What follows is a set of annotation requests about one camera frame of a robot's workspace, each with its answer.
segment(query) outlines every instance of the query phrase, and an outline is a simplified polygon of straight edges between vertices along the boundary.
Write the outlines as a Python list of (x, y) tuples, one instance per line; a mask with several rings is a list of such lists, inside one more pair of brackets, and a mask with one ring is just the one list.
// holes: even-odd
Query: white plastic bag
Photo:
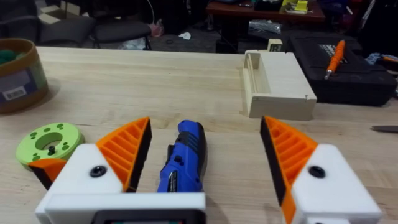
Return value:
[(121, 50), (144, 50), (145, 48), (145, 37), (135, 40), (125, 41), (121, 44), (118, 49)]

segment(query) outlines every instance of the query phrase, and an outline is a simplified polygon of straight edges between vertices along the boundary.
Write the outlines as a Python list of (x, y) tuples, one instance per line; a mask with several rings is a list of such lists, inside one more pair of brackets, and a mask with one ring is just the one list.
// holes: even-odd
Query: orange plastic part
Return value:
[(134, 186), (131, 185), (131, 176), (134, 172), (134, 165), (140, 145), (143, 143), (146, 128), (150, 129), (149, 117), (126, 124), (96, 142), (105, 159), (122, 182), (124, 191), (136, 191)]
[(39, 159), (28, 163), (28, 166), (48, 190), (66, 163), (63, 159)]
[(335, 49), (335, 54), (330, 59), (330, 64), (329, 64), (329, 67), (327, 70), (332, 70), (333, 73), (336, 71), (337, 66), (339, 65), (341, 59), (343, 59), (345, 45), (346, 45), (346, 42), (344, 40), (341, 40), (338, 42), (336, 49)]
[(263, 121), (265, 121), (269, 136), (262, 135), (262, 137), (270, 138), (273, 145), (273, 149), (266, 150), (275, 150), (277, 165), (283, 179), (285, 192), (280, 206), (286, 224), (290, 224), (295, 213), (295, 204), (291, 193), (292, 185), (318, 143), (277, 119), (265, 116)]

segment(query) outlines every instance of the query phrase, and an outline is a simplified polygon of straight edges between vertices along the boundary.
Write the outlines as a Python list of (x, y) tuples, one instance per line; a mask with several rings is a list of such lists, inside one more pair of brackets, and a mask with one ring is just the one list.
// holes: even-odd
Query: container label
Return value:
[(4, 91), (2, 94), (6, 100), (13, 100), (26, 95), (26, 90), (23, 86), (20, 86), (12, 90)]
[(39, 60), (26, 69), (0, 77), (0, 104), (34, 93), (46, 82)]

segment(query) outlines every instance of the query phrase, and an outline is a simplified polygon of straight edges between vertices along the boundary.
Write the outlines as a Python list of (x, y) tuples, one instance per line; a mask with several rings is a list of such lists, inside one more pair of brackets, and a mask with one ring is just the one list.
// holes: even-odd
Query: black case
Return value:
[[(344, 58), (336, 76), (325, 80), (334, 48), (342, 39), (346, 42)], [(381, 106), (397, 88), (397, 81), (384, 67), (362, 58), (362, 48), (352, 37), (300, 33), (290, 36), (287, 50), (295, 54), (318, 102)]]

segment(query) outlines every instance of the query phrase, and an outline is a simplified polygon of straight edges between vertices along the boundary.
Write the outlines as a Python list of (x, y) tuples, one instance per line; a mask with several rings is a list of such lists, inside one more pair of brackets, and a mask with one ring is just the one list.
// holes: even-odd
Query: desk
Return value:
[[(252, 4), (251, 1), (243, 1), (243, 4)], [(256, 11), (252, 7), (241, 7), (236, 4), (225, 4), (220, 2), (210, 2), (206, 11), (214, 16), (221, 16), (223, 25), (221, 26), (222, 39), (218, 41), (218, 45), (227, 46), (225, 50), (219, 50), (216, 45), (216, 51), (219, 53), (236, 53), (238, 48), (238, 22), (250, 19), (272, 19), (277, 21), (292, 22), (323, 22), (325, 15), (323, 14), (318, 3), (311, 2), (308, 5), (309, 11), (305, 15), (289, 14), (285, 12), (285, 6), (279, 11)]]
[[(69, 122), (87, 142), (150, 116), (152, 143), (138, 186), (155, 192), (177, 124), (203, 124), (208, 140), (204, 179), (208, 223), (282, 224), (260, 119), (244, 115), (243, 55), (39, 47), (49, 94), (44, 102), (0, 116), (0, 223), (37, 223), (45, 189), (15, 159), (19, 141), (39, 126)], [(317, 104), (312, 121), (286, 121), (318, 142), (337, 145), (384, 212), (398, 222), (398, 134), (371, 125), (397, 121), (398, 101), (383, 108)]]

